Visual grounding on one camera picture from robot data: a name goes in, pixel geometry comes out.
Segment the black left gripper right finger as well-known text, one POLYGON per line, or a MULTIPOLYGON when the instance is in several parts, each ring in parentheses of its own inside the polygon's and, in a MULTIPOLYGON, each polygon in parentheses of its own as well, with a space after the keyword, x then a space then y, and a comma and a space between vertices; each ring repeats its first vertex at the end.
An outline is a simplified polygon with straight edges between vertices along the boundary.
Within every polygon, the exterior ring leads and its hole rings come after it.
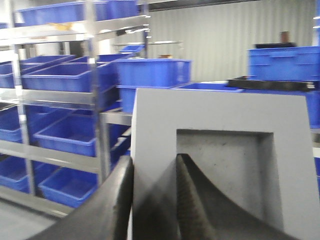
POLYGON ((292 240, 225 196, 186 153, 176 156, 177 221, 183 240, 292 240))

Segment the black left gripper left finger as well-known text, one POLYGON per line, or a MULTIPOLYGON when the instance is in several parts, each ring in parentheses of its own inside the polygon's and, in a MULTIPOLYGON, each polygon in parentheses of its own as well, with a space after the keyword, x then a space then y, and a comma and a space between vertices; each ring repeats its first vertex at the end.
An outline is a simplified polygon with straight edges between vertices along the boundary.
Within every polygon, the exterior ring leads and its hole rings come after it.
POLYGON ((133 201, 134 164, 128 155, 80 207, 33 240, 125 240, 133 201))

